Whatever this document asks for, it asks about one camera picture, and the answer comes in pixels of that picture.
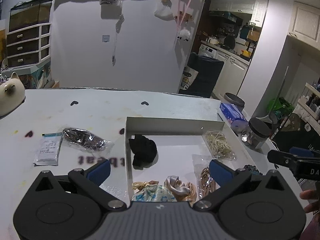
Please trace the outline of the person right hand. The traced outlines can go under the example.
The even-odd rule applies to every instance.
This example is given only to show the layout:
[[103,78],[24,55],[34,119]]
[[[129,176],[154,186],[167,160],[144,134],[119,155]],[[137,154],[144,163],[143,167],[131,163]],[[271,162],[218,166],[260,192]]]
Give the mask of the person right hand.
[[302,200],[314,200],[315,202],[304,207],[305,213],[319,212],[319,196],[316,190],[305,190],[299,194]]

